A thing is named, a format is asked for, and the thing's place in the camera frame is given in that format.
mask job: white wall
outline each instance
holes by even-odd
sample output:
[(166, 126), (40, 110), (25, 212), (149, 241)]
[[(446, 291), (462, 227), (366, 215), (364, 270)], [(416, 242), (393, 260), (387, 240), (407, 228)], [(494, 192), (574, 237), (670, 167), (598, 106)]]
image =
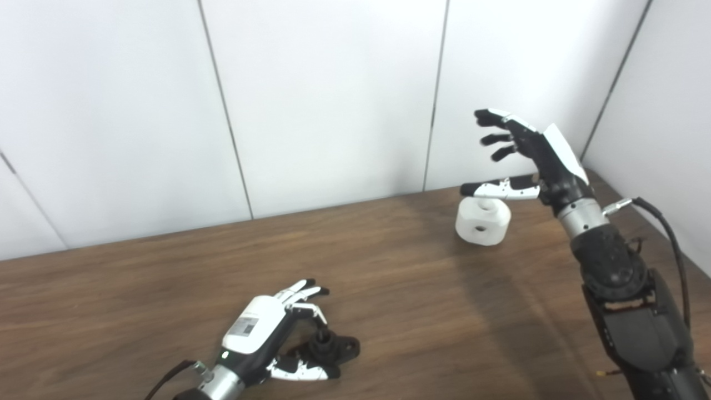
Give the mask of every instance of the white wall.
[(445, 0), (205, 0), (255, 217), (422, 190)]
[(622, 196), (642, 196), (660, 209), (707, 273), (709, 15), (706, 0), (652, 3), (584, 158)]
[(538, 129), (556, 123), (579, 155), (646, 0), (451, 0), (427, 189), (531, 173), (494, 164), (474, 110), (514, 112)]
[(194, 0), (0, 3), (0, 147), (70, 247), (248, 219)]
[(232, 132), (197, 0), (0, 2), (0, 148), (68, 247), (528, 171), (480, 107), (579, 151), (644, 6), (451, 0), (432, 129), (447, 0), (203, 3)]
[(66, 250), (17, 177), (0, 159), (0, 260)]

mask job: black robotic forearm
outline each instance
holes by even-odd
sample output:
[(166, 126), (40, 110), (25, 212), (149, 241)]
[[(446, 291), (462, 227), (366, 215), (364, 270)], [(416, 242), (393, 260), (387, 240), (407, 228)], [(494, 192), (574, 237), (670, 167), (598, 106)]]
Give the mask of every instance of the black robotic forearm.
[[(587, 306), (607, 354), (626, 377), (634, 398), (708, 400), (694, 363), (688, 326), (664, 279), (646, 267), (610, 224), (560, 131), (551, 125), (539, 133), (500, 110), (477, 110), (474, 114), (480, 126), (509, 132), (481, 140), (484, 145), (513, 143), (495, 152), (494, 161), (518, 152), (538, 168), (539, 180), (530, 185), (540, 190), (538, 198), (552, 208), (570, 237), (570, 248), (580, 263)], [(510, 190), (513, 178), (505, 183), (493, 191), (490, 186), (496, 183), (468, 184), (462, 186), (462, 194), (515, 198), (511, 194), (518, 190)]]
[(582, 292), (608, 356), (637, 400), (708, 400), (669, 289), (611, 224), (571, 240)]

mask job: robotic finger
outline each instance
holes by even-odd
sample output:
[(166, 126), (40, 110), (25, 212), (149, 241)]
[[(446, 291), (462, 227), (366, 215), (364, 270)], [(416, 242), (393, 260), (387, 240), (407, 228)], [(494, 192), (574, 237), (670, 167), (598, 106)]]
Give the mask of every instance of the robotic finger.
[(540, 194), (540, 185), (534, 181), (535, 175), (520, 175), (481, 183), (463, 184), (459, 188), (462, 196), (483, 199), (526, 200), (536, 199)]

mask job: robotic hand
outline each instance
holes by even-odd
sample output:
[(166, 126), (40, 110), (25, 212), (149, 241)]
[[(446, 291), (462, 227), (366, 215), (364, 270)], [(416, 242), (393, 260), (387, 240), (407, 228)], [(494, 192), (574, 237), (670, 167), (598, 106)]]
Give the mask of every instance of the robotic hand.
[[(303, 279), (276, 295), (255, 297), (225, 334), (215, 368), (210, 371), (196, 363), (203, 383), (174, 399), (234, 400), (245, 388), (270, 377), (289, 381), (340, 377), (337, 364), (357, 357), (360, 344), (328, 330), (321, 308), (306, 302), (328, 295), (328, 289), (315, 284), (314, 279)], [(287, 355), (277, 354), (299, 320), (313, 320), (319, 330)]]
[[(646, 267), (607, 219), (621, 207), (635, 204), (652, 212), (667, 229), (661, 213), (639, 198), (625, 199), (602, 210), (585, 171), (555, 125), (540, 133), (509, 112), (489, 108), (474, 115), (482, 127), (507, 131), (485, 136), (483, 145), (513, 143), (494, 152), (493, 161), (518, 152), (533, 160), (539, 178), (464, 184), (461, 194), (497, 199), (538, 197), (551, 206), (580, 263), (583, 295), (602, 344), (627, 379), (634, 398), (708, 400), (693, 359), (688, 303), (685, 300), (684, 320), (661, 275)], [(680, 264), (674, 240), (673, 245)]]
[(555, 124), (543, 133), (538, 132), (526, 121), (506, 111), (493, 108), (477, 110), (476, 122), (482, 127), (499, 127), (508, 133), (491, 134), (481, 139), (481, 144), (490, 146), (498, 142), (513, 142), (491, 155), (499, 162), (509, 154), (521, 153), (533, 160), (539, 171), (539, 182), (533, 176), (505, 178), (461, 187), (464, 196), (495, 199), (535, 199), (553, 208), (555, 215), (572, 202), (588, 198), (594, 199), (585, 170), (578, 162), (563, 135)]

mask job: metal wrist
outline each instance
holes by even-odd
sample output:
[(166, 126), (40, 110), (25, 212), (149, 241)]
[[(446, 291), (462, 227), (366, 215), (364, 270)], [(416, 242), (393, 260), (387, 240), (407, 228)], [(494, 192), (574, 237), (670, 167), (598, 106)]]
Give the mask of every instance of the metal wrist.
[(590, 198), (583, 198), (568, 204), (558, 213), (557, 218), (571, 239), (589, 229), (610, 223), (603, 215), (597, 201)]
[(245, 390), (245, 383), (229, 368), (217, 364), (213, 378), (204, 381), (198, 389), (211, 400), (235, 400)]

